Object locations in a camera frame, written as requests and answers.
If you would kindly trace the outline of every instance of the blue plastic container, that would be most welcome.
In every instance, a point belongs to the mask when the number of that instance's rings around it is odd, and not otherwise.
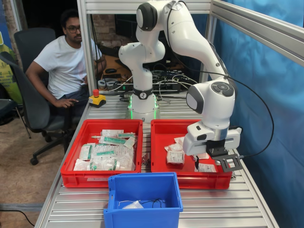
[[[109,178],[106,228],[177,228],[183,211],[174,172],[119,174]],[[123,209],[140,200],[143,209]]]

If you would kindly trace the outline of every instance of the red plastic crate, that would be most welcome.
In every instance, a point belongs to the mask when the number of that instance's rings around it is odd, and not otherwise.
[[[194,172],[193,156],[185,155],[184,165],[167,163],[165,146],[175,143],[174,138],[183,137],[187,127],[200,120],[153,120],[151,121],[151,171],[176,172],[180,189],[227,189],[232,172],[223,172],[211,158],[200,163],[213,164],[217,172]]]
[[[108,187],[108,178],[120,173],[141,172],[143,149],[143,121],[142,120],[85,120],[61,168],[63,184],[66,187]],[[79,158],[80,149],[86,143],[98,143],[92,135],[100,135],[103,129],[124,130],[133,132],[138,136],[136,150],[134,151],[134,171],[73,171],[75,162]]]

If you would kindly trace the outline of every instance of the slotted metal table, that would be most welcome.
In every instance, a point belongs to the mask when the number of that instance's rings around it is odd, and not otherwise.
[[[118,96],[108,96],[106,100],[101,108],[86,107],[71,144],[86,119],[126,117],[127,103],[119,101]],[[161,119],[200,119],[200,115],[188,108],[185,99],[172,99],[170,104],[160,101],[160,116]],[[150,132],[150,124],[144,123],[142,156],[145,158],[150,157]],[[179,228],[278,228],[248,169],[243,162],[242,165],[244,169],[235,172],[227,190],[181,190],[184,211],[180,214]],[[149,166],[142,166],[142,172],[149,171]],[[59,170],[35,228],[104,228],[103,209],[107,203],[107,188],[66,188]]]

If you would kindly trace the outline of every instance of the man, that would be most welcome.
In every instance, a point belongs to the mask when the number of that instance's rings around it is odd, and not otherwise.
[[[78,11],[65,11],[61,15],[61,26],[65,35],[45,46],[29,66],[26,75],[38,92],[52,105],[57,108],[68,108],[74,106],[74,102],[87,100],[89,97]],[[97,75],[105,69],[106,60],[93,40],[91,43]],[[49,72],[47,88],[39,78],[44,71]],[[81,115],[84,107],[82,105],[75,108],[73,114]]]

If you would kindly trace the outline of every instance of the white t-shirt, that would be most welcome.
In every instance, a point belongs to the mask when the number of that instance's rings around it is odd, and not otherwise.
[[[92,43],[92,56],[96,60],[95,43]],[[101,52],[97,48],[98,59]],[[59,99],[81,89],[86,76],[86,63],[84,49],[75,49],[66,42],[65,36],[58,37],[44,47],[38,57],[34,60],[43,69],[49,72],[48,90]]]

